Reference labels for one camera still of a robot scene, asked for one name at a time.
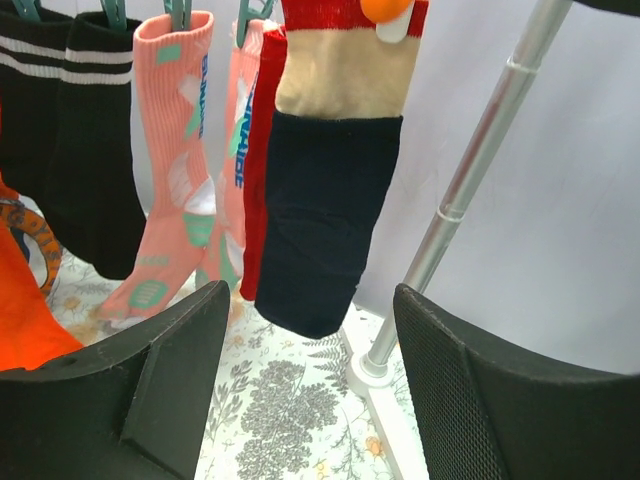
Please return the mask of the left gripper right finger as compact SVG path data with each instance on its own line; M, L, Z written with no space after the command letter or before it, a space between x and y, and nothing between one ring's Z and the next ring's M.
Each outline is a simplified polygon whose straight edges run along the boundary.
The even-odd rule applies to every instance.
M639 379L546 357L407 285L393 312L433 479L635 479Z

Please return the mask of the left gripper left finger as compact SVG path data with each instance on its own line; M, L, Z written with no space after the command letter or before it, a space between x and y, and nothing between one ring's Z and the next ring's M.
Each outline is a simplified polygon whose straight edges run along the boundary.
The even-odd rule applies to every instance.
M5 479L191 479L230 306L223 281L38 369L1 375Z

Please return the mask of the navy beige red sock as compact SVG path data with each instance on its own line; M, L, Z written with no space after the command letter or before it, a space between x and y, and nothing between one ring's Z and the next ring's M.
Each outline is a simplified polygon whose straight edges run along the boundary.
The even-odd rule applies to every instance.
M382 40L369 1L286 1L284 69L266 160L255 306L310 339L336 333L366 268L400 148L428 3Z

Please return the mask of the orange hanger clip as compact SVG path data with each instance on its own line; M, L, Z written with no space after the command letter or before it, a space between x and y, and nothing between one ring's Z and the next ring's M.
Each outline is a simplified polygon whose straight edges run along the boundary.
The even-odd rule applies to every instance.
M406 37L413 0L361 0L360 6L365 17L375 25L380 40L396 44Z

